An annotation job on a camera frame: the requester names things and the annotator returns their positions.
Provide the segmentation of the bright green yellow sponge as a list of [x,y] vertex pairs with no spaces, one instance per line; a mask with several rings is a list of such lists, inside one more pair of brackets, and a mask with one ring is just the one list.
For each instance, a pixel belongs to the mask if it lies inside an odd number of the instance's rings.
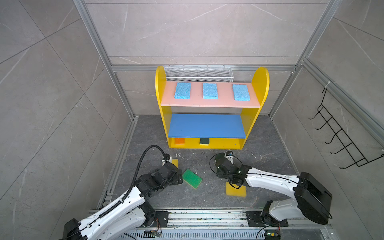
[[189,184],[192,188],[197,189],[203,179],[194,172],[192,172],[190,169],[187,169],[183,173],[183,181]]

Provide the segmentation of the orange yellow sponge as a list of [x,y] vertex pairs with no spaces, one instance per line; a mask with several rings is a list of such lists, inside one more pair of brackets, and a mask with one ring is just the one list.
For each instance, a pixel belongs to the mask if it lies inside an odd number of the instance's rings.
[[175,145],[184,145],[185,138],[175,138]]

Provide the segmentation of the dark green wavy sponge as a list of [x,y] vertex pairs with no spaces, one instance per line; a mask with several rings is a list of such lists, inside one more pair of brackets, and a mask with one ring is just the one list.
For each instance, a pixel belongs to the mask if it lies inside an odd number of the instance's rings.
[[209,138],[200,138],[200,145],[209,145],[210,139]]

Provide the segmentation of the light blue sponge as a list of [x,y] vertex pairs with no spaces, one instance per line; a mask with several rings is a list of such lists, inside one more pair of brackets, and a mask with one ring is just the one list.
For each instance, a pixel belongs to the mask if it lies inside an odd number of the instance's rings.
[[250,101],[251,97],[247,85],[233,85],[235,101]]
[[203,99],[217,100],[219,98],[217,84],[203,83]]
[[187,82],[179,82],[177,83],[174,98],[175,99],[182,99],[182,100],[189,100],[191,95],[191,83]]

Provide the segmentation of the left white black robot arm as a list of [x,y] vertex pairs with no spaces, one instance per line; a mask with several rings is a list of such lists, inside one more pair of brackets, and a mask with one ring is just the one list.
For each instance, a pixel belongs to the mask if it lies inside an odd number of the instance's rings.
[[63,240],[112,240],[128,230],[156,224],[156,211],[148,199],[157,196],[168,186],[183,183],[182,171],[171,162],[140,176],[131,191],[95,214],[64,226]]

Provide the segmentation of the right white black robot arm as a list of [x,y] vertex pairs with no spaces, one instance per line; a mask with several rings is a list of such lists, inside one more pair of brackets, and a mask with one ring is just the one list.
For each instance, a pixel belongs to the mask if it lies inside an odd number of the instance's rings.
[[286,219],[307,218],[316,224],[327,225],[332,219],[333,196],[311,174],[280,175],[243,164],[237,166],[234,163],[236,159],[231,151],[216,154],[210,159],[210,165],[214,165],[212,172],[226,179],[230,190],[261,188],[288,197],[287,200],[265,204],[259,216],[263,224],[273,226]]

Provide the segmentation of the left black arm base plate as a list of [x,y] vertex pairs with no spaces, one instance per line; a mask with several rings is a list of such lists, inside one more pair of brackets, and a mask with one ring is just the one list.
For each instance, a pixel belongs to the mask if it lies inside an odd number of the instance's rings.
[[155,218],[150,221],[149,227],[157,228],[158,224],[159,228],[166,228],[168,226],[170,212],[167,211],[157,211],[155,214]]

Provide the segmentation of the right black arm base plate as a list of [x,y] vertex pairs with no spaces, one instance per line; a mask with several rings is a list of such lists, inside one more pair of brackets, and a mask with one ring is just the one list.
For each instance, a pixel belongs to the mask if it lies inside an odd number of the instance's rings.
[[246,218],[249,227],[266,227],[266,226],[280,226],[288,227],[288,221],[278,221],[273,218],[269,213],[264,211],[246,211]]

